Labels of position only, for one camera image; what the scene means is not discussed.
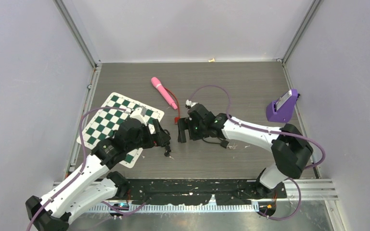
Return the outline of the black headed keys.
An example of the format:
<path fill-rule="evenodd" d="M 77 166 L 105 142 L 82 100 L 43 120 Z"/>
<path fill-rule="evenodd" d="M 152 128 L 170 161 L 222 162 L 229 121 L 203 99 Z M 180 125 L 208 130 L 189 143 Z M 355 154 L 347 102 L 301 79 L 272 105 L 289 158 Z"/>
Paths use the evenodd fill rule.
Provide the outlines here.
<path fill-rule="evenodd" d="M 165 156 L 165 157 L 168 157 L 168 158 L 171 158 L 171 159 L 174 159 L 174 158 L 171 156 L 171 154 L 170 154 L 171 152 L 172 152 L 172 150 L 171 150 L 170 145 L 166 145 L 166 146 L 165 146 L 164 156 Z"/>

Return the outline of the red cable padlock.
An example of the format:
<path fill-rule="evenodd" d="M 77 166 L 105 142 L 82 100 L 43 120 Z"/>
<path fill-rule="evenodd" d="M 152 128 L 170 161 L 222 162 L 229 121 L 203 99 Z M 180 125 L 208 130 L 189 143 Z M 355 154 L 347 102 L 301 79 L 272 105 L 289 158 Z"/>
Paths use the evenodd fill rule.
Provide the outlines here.
<path fill-rule="evenodd" d="M 178 101 L 177 97 L 175 96 L 175 94 L 173 94 L 173 92 L 172 92 L 172 91 L 170 91 L 170 90 L 169 90 L 169 89 L 167 89 L 167 88 L 165 88 L 165 90 L 168 92 L 168 94 L 169 94 L 170 96 L 172 96 L 172 97 L 174 98 L 175 103 L 176 103 L 176 105 L 177 105 L 177 113 L 178 113 L 178 116 L 177 116 L 177 117 L 175 117 L 175 119 L 174 119 L 174 123 L 175 123 L 175 125 L 177 125 L 177 124 L 178 124 L 178 121 L 181 119 L 181 115 L 180 115 L 180 104 L 179 104 L 179 101 Z"/>

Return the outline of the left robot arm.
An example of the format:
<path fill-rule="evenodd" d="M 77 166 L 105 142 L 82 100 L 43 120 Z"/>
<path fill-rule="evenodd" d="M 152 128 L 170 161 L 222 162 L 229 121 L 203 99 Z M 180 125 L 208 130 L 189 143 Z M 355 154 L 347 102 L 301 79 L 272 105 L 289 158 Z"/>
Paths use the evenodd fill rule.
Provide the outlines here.
<path fill-rule="evenodd" d="M 91 154 L 69 177 L 47 194 L 31 196 L 26 201 L 30 224 L 38 231 L 65 231 L 82 214 L 100 202 L 128 194 L 128 182 L 112 168 L 136 149 L 165 147 L 170 135 L 153 120 L 154 132 L 148 124 L 135 118 L 124 121 L 111 137 L 97 143 Z"/>

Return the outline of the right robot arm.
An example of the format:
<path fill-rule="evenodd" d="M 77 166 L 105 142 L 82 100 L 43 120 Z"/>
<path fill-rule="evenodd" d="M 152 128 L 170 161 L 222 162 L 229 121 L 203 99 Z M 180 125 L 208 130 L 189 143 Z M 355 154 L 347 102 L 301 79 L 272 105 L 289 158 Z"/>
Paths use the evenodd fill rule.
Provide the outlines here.
<path fill-rule="evenodd" d="M 226 113 L 214 115 L 202 104 L 188 108 L 188 116 L 177 121 L 178 141 L 220 138 L 243 141 L 269 151 L 274 163 L 265 168 L 253 183 L 257 198 L 269 197 L 284 180 L 298 179 L 306 168 L 313 148 L 298 128 L 292 124 L 283 127 L 266 127 L 242 121 Z"/>

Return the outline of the black cable padlock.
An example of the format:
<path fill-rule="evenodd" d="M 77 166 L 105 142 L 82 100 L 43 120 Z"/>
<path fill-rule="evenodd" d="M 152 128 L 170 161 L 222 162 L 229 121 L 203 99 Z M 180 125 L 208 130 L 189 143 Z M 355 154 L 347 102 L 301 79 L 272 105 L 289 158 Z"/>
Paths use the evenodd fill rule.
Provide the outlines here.
<path fill-rule="evenodd" d="M 227 141 L 226 139 L 222 139 L 220 137 L 218 137 L 218 139 L 219 141 L 215 142 L 215 141 L 208 141 L 205 138 L 202 138 L 202 141 L 208 144 L 220 145 L 222 148 L 227 149 L 229 146 L 229 141 Z"/>

